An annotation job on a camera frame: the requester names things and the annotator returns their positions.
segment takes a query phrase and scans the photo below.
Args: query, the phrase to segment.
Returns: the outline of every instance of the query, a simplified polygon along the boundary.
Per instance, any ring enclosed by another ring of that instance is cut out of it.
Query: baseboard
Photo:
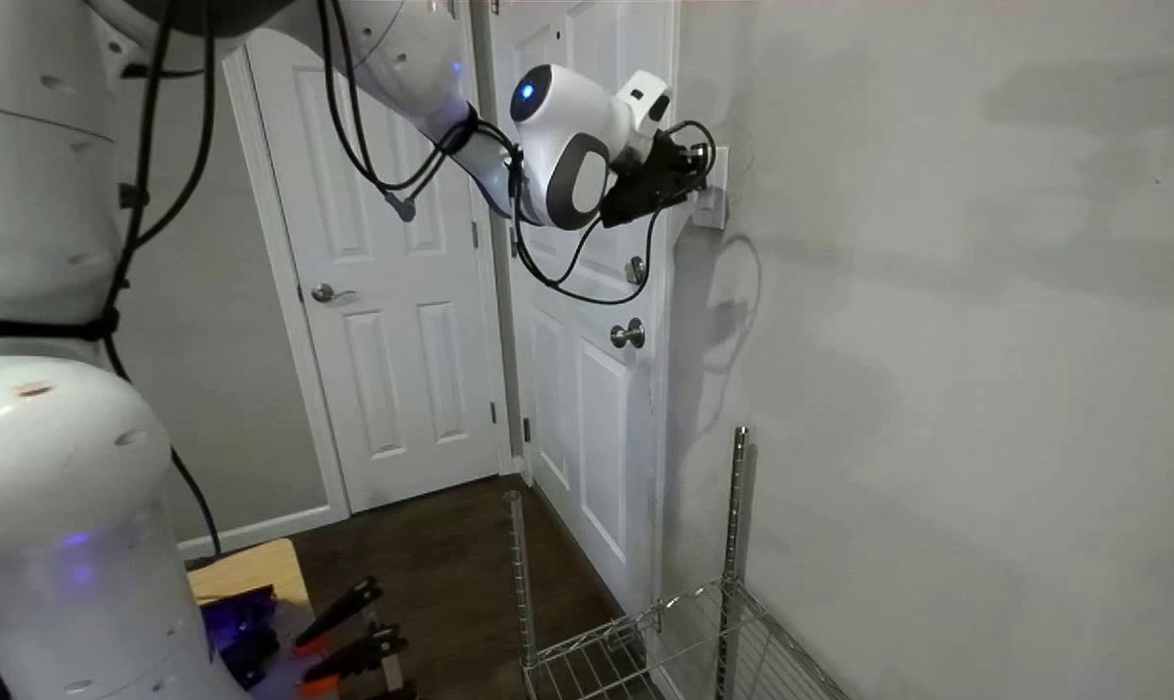
[[[237,547],[251,547],[251,544],[264,544],[264,540],[323,527],[323,523],[334,523],[334,522],[341,522],[341,512],[334,512],[331,505],[298,508],[298,512],[288,512],[288,516],[227,527],[223,544],[227,544],[227,553],[237,553]],[[209,535],[180,540],[180,553],[182,553],[182,560],[202,560],[202,556],[209,556]]]

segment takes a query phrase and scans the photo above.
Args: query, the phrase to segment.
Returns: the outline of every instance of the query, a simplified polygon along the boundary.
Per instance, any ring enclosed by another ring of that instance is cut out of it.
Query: door knob
[[[312,286],[312,299],[334,304],[334,299],[338,299],[338,286],[334,286],[334,285],[319,285],[319,286]]]
[[[612,332],[612,342],[623,348],[623,345],[635,345],[643,348],[648,342],[648,333],[643,332],[643,320],[629,320],[627,325],[614,325]]]

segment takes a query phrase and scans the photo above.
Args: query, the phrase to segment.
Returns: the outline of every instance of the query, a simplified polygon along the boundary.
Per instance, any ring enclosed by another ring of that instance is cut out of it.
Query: floor
[[[381,614],[407,636],[404,674],[421,700],[520,695],[520,625],[505,494],[524,498],[535,643],[614,618],[614,601],[544,498],[489,479],[298,535],[312,599],[323,606],[360,574],[386,587]],[[341,700],[368,700],[355,682]]]

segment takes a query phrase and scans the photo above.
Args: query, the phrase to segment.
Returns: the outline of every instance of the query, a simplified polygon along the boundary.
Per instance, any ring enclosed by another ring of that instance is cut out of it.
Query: door
[[[605,89],[635,70],[674,81],[678,0],[505,0],[494,20],[499,106],[535,61],[561,61]],[[604,230],[577,272],[577,290],[627,294],[627,268],[645,227]],[[561,272],[581,238],[529,230],[533,255]],[[629,610],[656,593],[661,457],[664,457],[664,286],[669,223],[656,227],[648,290],[627,307],[586,307],[513,272],[520,333],[520,399],[529,411],[524,465],[594,571]],[[614,325],[643,321],[645,342],[614,345]]]
[[[508,433],[494,255],[470,180],[447,163],[399,223],[334,138],[319,54],[257,32],[248,66],[349,508],[499,474]],[[430,151],[368,98],[364,129],[386,180]]]

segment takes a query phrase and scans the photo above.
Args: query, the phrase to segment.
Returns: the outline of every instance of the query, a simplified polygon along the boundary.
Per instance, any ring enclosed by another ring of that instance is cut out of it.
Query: white wall
[[[750,578],[861,695],[1174,700],[1174,0],[688,0],[679,111],[763,294],[674,568],[750,420]]]
[[[128,148],[143,84],[124,84]],[[319,464],[297,365],[277,307],[264,233],[246,173],[237,123],[217,81],[217,145],[198,198],[134,268],[124,363],[169,420],[223,527],[323,505]],[[198,81],[169,81],[161,100],[156,223],[198,148]],[[180,535],[202,516],[182,481],[169,486]]]

